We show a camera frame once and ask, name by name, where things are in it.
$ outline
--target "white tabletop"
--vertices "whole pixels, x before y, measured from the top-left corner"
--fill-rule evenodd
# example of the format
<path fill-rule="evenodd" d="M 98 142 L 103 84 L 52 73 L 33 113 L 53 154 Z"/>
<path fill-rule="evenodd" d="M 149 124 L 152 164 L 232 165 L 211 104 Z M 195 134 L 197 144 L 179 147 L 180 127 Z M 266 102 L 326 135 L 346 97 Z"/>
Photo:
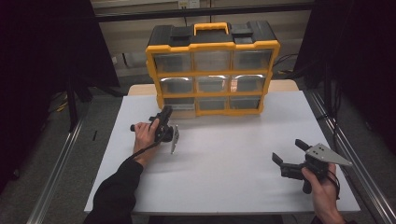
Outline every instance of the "white tabletop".
<path fill-rule="evenodd" d="M 174 155 L 162 144 L 141 176 L 134 212 L 152 215 L 223 215 L 312 212 L 311 195 L 303 181 L 280 176 L 272 162 L 275 152 L 284 162 L 302 163 L 304 152 L 294 145 L 328 145 L 301 91 L 270 92 L 260 115 L 203 116 L 171 120 L 180 139 Z M 103 180 L 132 154 L 131 124 L 148 120 L 161 110 L 155 96 L 126 96 L 111 134 L 85 211 Z M 359 211 L 345 177 L 337 206 Z"/>

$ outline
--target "hand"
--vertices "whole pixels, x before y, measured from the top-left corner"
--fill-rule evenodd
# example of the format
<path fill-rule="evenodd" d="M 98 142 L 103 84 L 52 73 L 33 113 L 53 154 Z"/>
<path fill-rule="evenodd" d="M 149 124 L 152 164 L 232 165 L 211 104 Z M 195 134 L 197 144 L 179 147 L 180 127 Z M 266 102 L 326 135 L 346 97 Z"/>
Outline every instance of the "hand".
<path fill-rule="evenodd" d="M 137 123 L 134 126 L 134 153 L 145 147 L 149 147 L 154 143 L 155 130 L 157 130 L 159 122 L 159 119 L 155 119 L 154 122 L 152 122 L 151 127 L 149 126 L 149 123 L 145 122 Z M 143 167 L 146 167 L 149 161 L 151 161 L 151 159 L 154 157 L 158 148 L 159 146 L 153 147 L 135 157 L 134 160 L 142 164 Z"/>
<path fill-rule="evenodd" d="M 335 174 L 335 164 L 329 163 L 329 171 Z M 314 209 L 317 217 L 324 223 L 345 223 L 337 210 L 336 190 L 329 179 L 318 182 L 317 177 L 307 168 L 302 169 L 303 175 L 311 183 Z"/>

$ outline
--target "person's left hand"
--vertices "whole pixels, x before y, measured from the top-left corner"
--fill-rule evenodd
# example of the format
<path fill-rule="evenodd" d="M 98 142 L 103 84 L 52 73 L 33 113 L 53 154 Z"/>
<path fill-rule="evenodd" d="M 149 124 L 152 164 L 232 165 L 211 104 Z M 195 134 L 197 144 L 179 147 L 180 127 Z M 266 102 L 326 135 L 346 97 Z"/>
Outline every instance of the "person's left hand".
<path fill-rule="evenodd" d="M 151 127 L 149 126 L 149 123 L 145 122 L 137 123 L 134 126 L 134 153 L 145 147 L 149 147 L 154 143 L 155 130 L 157 130 L 159 122 L 159 119 L 155 119 L 154 122 L 152 122 Z M 142 164 L 143 167 L 146 167 L 149 161 L 151 161 L 151 159 L 154 157 L 159 147 L 160 146 L 156 146 L 145 151 L 144 153 L 135 157 L 134 160 Z"/>

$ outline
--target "storage organizer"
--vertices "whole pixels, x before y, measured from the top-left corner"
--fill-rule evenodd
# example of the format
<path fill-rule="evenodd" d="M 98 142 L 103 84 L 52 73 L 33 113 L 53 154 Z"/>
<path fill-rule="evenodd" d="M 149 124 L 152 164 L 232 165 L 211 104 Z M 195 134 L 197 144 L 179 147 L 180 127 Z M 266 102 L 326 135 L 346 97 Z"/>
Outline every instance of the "storage organizer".
<path fill-rule="evenodd" d="M 260 114 L 279 48 L 267 21 L 156 26 L 146 54 L 158 106 L 173 118 Z"/>

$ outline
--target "gray floor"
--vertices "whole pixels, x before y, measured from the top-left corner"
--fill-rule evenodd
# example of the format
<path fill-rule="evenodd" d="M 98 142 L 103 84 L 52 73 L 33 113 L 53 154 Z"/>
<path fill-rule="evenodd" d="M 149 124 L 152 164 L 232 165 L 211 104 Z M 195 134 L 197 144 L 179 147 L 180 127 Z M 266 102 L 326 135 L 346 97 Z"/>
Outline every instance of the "gray floor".
<path fill-rule="evenodd" d="M 147 77 L 121 77 L 121 88 L 118 88 L 118 91 L 127 92 L 132 84 L 148 82 Z M 297 83 L 300 89 L 304 90 L 302 80 L 298 79 Z M 121 98 L 106 95 L 99 90 L 92 90 L 92 92 L 94 98 L 89 105 L 88 116 L 64 167 L 64 173 L 56 186 L 43 223 L 81 223 L 86 216 L 83 208 L 106 150 L 121 103 Z M 52 107 L 56 107 L 60 101 L 62 98 L 55 100 Z M 372 178 L 388 198 L 391 206 L 395 207 L 396 180 L 393 178 L 393 172 L 396 170 L 396 156 L 387 149 L 378 134 L 367 129 L 365 119 L 353 104 L 347 98 L 343 98 L 342 102 L 338 114 L 339 126 L 345 132 Z M 314 106 L 313 111 L 319 116 Z M 51 113 L 46 129 L 37 141 L 35 149 L 21 167 L 21 178 L 10 181 L 1 195 L 0 223 L 26 223 L 64 146 L 68 135 L 68 122 L 67 108 L 62 112 Z M 319 125 L 328 138 L 328 142 L 332 144 L 332 134 L 324 121 L 320 120 Z M 359 223 L 384 223 L 356 175 L 350 169 L 348 173 L 352 181 L 351 187 L 362 211 L 345 214 L 345 218 L 355 219 Z M 309 223 L 312 216 L 312 214 L 285 215 L 283 219 L 285 223 Z M 147 217 L 134 217 L 134 221 L 147 223 L 148 219 Z"/>

